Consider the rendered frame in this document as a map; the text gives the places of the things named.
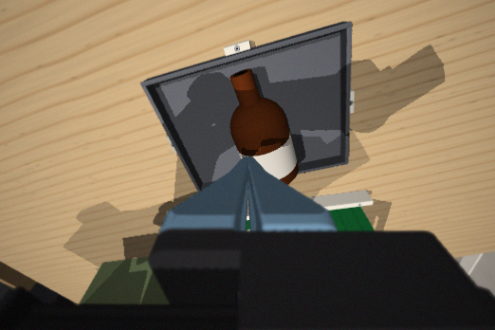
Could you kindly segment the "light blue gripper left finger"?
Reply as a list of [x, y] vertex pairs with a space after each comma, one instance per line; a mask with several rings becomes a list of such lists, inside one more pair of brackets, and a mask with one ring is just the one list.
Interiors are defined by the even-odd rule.
[[165, 229], [247, 230], [248, 157], [206, 188], [170, 209], [162, 223]]

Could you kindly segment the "green plastic crate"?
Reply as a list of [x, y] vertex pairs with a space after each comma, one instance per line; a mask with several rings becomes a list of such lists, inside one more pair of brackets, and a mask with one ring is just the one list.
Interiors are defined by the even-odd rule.
[[329, 210], [338, 231], [374, 230], [361, 207]]

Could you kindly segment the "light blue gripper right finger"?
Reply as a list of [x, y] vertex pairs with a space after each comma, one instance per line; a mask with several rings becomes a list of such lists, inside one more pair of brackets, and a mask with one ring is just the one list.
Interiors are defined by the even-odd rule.
[[248, 157], [250, 231], [338, 231], [328, 209]]

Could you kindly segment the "brown bottle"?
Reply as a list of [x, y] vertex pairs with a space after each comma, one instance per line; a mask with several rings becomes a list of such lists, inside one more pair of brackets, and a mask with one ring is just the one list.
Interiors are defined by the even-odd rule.
[[251, 68], [230, 77], [239, 105], [230, 133], [240, 157], [253, 156], [270, 174], [289, 185], [299, 172], [285, 113], [273, 100], [260, 97]]

